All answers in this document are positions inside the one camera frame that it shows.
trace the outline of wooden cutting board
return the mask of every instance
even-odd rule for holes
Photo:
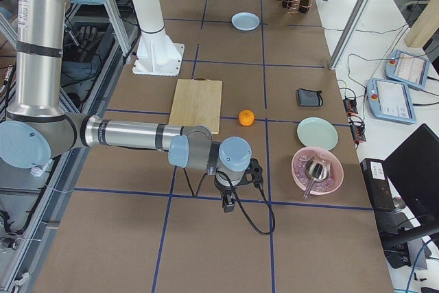
[[[220,131],[222,81],[177,81],[169,125],[204,125],[212,134]]]

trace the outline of light blue plate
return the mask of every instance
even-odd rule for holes
[[[297,127],[300,142],[306,147],[320,147],[331,150],[337,145],[338,133],[328,121],[310,117],[302,120]]]
[[[233,15],[232,24],[234,27],[241,31],[254,30],[259,25],[259,17],[257,17],[253,13],[238,13]]]

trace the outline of black wallet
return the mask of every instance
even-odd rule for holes
[[[309,89],[298,89],[296,91],[299,106],[322,106],[322,91],[310,91]]]

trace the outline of orange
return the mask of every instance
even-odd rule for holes
[[[250,126],[254,122],[254,113],[248,109],[242,110],[239,113],[238,120],[242,126]]]

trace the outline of label sticker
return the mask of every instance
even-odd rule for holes
[[[19,27],[22,29],[27,29],[29,26],[27,22],[29,21],[29,2],[27,0],[19,0]]]
[[[377,180],[385,180],[383,165],[381,163],[376,163],[374,161],[371,161],[370,171],[372,172],[373,178]]]

